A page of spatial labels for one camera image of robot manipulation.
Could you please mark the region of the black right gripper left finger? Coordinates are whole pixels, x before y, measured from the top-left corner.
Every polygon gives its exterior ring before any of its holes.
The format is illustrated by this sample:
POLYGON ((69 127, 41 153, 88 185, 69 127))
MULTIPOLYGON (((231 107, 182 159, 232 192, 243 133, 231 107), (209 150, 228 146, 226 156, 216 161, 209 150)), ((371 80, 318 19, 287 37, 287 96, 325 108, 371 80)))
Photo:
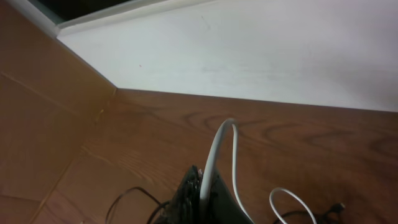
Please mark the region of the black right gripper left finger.
POLYGON ((201 177, 196 166, 184 175, 177 191, 154 221, 161 224, 194 224, 199 221, 199 194, 201 177))

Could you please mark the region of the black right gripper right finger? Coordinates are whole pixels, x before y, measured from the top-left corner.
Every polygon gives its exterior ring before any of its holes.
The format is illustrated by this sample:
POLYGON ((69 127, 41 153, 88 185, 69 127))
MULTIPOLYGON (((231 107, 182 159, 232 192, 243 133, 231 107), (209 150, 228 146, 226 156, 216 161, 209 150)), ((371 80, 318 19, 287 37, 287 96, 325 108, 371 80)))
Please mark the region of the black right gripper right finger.
POLYGON ((210 191, 211 224, 252 224, 240 209, 218 169, 215 170, 210 191))

